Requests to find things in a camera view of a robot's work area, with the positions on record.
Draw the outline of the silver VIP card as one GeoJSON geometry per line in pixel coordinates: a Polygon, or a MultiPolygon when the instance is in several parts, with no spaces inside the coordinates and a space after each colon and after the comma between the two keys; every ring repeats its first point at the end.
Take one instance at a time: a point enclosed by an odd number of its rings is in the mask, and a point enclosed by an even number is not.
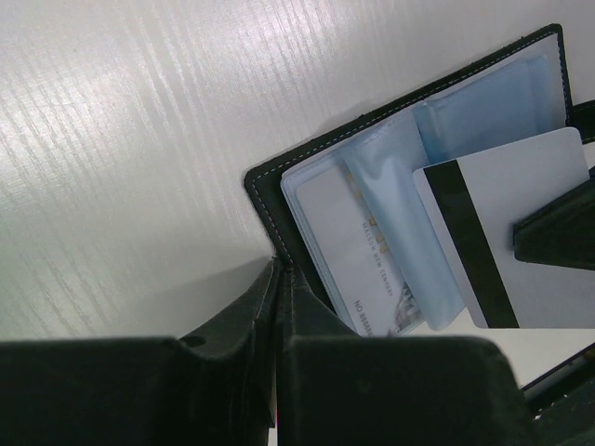
{"type": "Polygon", "coordinates": [[[313,177],[296,196],[356,332],[397,336],[417,328],[424,317],[347,166],[313,177]]]}

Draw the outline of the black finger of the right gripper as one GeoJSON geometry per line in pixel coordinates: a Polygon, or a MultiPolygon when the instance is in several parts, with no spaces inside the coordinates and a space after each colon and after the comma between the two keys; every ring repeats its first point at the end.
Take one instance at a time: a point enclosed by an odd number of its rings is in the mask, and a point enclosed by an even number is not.
{"type": "Polygon", "coordinates": [[[517,260],[594,268],[594,170],[589,179],[513,225],[517,260]]]}

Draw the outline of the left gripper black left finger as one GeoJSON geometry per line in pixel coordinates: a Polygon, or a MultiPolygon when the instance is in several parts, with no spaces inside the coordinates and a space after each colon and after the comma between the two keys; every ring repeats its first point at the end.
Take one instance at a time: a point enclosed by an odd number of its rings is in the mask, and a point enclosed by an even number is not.
{"type": "Polygon", "coordinates": [[[264,445],[282,265],[182,336],[5,342],[5,445],[264,445]]]}

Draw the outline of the black leather card holder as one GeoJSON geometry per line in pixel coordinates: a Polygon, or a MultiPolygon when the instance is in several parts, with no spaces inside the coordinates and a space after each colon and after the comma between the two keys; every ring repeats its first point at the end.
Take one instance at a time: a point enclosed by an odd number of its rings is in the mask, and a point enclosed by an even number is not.
{"type": "Polygon", "coordinates": [[[572,101],[562,27],[551,24],[377,110],[279,154],[245,175],[249,195],[285,270],[357,335],[304,217],[297,187],[344,164],[361,191],[424,321],[441,331],[472,320],[419,196],[413,174],[572,127],[583,150],[594,106],[572,101]]]}

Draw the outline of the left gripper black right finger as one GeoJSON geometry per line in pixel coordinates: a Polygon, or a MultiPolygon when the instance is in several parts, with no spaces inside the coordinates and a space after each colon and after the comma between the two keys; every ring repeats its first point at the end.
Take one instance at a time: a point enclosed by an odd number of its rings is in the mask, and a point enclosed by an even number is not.
{"type": "Polygon", "coordinates": [[[490,340],[359,336],[297,269],[278,292],[280,444],[536,444],[509,362],[490,340]]]}

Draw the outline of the white credit card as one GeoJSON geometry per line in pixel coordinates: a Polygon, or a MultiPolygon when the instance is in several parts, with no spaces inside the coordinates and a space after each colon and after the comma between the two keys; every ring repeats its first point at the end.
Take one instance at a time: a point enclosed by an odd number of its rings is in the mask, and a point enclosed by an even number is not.
{"type": "Polygon", "coordinates": [[[588,179],[572,127],[418,169],[413,179],[474,324],[591,329],[594,274],[521,261],[513,228],[588,179]]]}

